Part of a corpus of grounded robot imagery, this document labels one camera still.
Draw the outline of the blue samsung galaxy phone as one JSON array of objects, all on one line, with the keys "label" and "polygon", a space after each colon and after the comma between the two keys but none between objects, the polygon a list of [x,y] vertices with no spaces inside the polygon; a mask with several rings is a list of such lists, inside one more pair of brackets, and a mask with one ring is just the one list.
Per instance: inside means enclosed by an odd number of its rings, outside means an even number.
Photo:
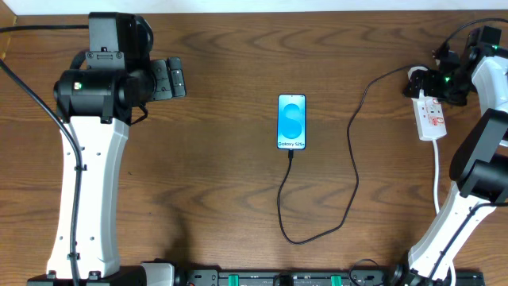
[{"label": "blue samsung galaxy phone", "polygon": [[278,97],[277,148],[306,148],[306,96],[281,94]]}]

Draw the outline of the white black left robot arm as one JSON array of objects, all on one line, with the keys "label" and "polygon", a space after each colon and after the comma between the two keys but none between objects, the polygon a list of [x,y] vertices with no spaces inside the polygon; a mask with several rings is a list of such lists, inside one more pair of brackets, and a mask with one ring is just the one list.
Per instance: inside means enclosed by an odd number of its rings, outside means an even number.
[{"label": "white black left robot arm", "polygon": [[89,48],[54,86],[63,142],[56,240],[31,285],[181,285],[174,265],[121,264],[117,194],[134,109],[187,93],[181,60],[150,57],[154,36],[141,16],[92,13]]}]

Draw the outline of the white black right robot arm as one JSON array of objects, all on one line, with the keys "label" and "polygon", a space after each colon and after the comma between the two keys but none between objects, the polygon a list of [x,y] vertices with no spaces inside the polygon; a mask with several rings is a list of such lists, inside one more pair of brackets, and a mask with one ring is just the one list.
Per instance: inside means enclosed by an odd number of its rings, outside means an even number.
[{"label": "white black right robot arm", "polygon": [[507,205],[507,158],[497,152],[507,144],[507,50],[501,34],[489,25],[473,29],[462,54],[444,42],[433,52],[436,70],[417,66],[408,73],[405,97],[464,106],[475,92],[481,117],[452,158],[444,205],[396,268],[393,285],[445,284],[453,258],[473,230]]}]

